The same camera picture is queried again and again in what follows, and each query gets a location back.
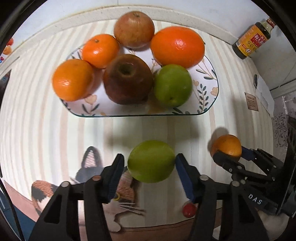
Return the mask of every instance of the tray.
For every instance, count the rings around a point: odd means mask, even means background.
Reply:
[[[68,57],[81,59],[82,46],[75,49]],[[150,48],[131,50],[122,47],[122,53],[134,54],[144,60],[152,72],[161,68],[153,58]],[[74,102],[61,100],[72,114],[80,117],[123,117],[123,116],[157,116],[157,115],[201,115],[207,112],[215,102],[218,93],[217,74],[205,56],[196,66],[189,68],[193,80],[193,92],[188,101],[178,108],[162,107],[153,95],[149,95],[145,104],[119,105],[111,101],[106,95],[102,74],[104,70],[96,70],[99,85],[92,95]]]

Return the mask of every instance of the table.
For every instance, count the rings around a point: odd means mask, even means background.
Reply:
[[[89,146],[98,150],[102,165],[108,166],[117,153],[127,160],[140,142],[161,140],[173,147],[175,154],[183,153],[201,174],[224,183],[229,183],[231,176],[213,162],[209,153],[211,141],[218,136],[230,133],[247,148],[273,154],[268,112],[259,102],[258,112],[248,110],[246,104],[245,92],[255,93],[252,81],[258,72],[253,61],[239,59],[230,45],[199,30],[195,31],[206,43],[206,56],[215,68],[220,88],[217,100],[205,114],[79,118],[69,113],[52,90],[53,71],[91,36],[112,34],[115,22],[99,21],[61,31],[28,49],[11,65],[0,111],[1,168],[14,204],[33,220],[38,218],[33,206],[36,200],[31,201],[33,182],[43,180],[59,186],[62,181],[73,181]],[[175,25],[154,24],[156,31]],[[250,162],[242,163],[249,170],[259,171]],[[123,232],[114,233],[114,240],[120,240],[121,235],[129,240],[139,240],[141,235],[147,240],[160,240],[161,235],[170,235],[176,241],[186,238],[192,220],[181,212],[187,198],[176,170],[160,183],[138,183],[135,192],[135,202],[145,214],[119,215]]]

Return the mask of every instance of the red cherry tomato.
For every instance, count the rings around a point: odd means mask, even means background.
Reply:
[[[192,202],[190,202],[183,207],[182,213],[184,217],[192,218],[195,216],[196,210],[197,210],[196,206]]]
[[[8,46],[8,45],[13,45],[13,38],[11,38],[11,39],[8,41],[8,43],[6,44],[6,46]]]

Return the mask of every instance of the green fruit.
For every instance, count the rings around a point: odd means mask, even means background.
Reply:
[[[144,183],[165,180],[174,166],[175,153],[162,141],[144,141],[132,150],[128,158],[128,171],[133,178]]]
[[[191,96],[192,79],[180,65],[169,64],[155,73],[155,97],[167,107],[183,105]]]

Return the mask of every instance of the bottle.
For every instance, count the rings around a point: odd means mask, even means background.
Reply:
[[[233,51],[241,59],[245,59],[257,48],[270,39],[270,33],[276,23],[271,19],[263,22],[257,22],[253,25],[235,44],[233,44]]]

